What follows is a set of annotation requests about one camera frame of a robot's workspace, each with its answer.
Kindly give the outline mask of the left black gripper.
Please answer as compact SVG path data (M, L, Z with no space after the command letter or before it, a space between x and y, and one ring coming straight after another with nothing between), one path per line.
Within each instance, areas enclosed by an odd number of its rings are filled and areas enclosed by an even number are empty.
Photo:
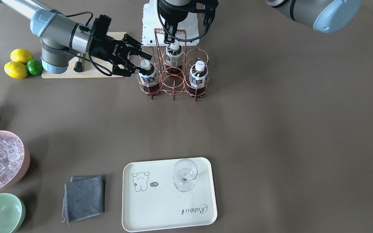
M178 24L186 19L188 13L202 14L203 25L208 30L215 19L218 5L217 0L160 0L159 14L165 19L164 44L175 42L174 32Z

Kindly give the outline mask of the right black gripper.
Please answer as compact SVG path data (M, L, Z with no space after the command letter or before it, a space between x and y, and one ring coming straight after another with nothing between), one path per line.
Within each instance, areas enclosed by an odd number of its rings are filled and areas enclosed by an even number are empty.
M131 77L136 73L148 75L149 70L131 65L128 57L139 56L150 61L152 56L144 52L141 43L129 34L124 34L122 41L108 36L110 23L111 18L107 15L100 15L94 20L88 44L89 62L105 76ZM109 62L112 68L108 69L99 65L93 61L93 57Z

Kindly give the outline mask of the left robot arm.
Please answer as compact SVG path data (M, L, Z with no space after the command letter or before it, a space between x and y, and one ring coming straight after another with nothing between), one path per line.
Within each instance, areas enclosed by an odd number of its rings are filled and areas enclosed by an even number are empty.
M267 0L266 4L287 18L322 33L335 33L344 28L358 12L360 0ZM215 17L217 0L158 0L157 17L164 30L164 43L193 42L204 37ZM188 13L203 15L204 32L191 39L176 37L178 24Z

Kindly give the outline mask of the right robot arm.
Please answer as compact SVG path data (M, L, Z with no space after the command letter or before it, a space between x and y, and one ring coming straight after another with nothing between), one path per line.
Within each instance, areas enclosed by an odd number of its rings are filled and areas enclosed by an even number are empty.
M142 51L141 43L128 34L121 40L108 36L111 18L106 15L96 18L89 28L40 0L2 0L1 3L30 20L30 30L40 37L42 66L50 73L64 73L72 57L81 59L81 54L106 76L130 77L147 72L129 58L137 55L150 60L151 55Z

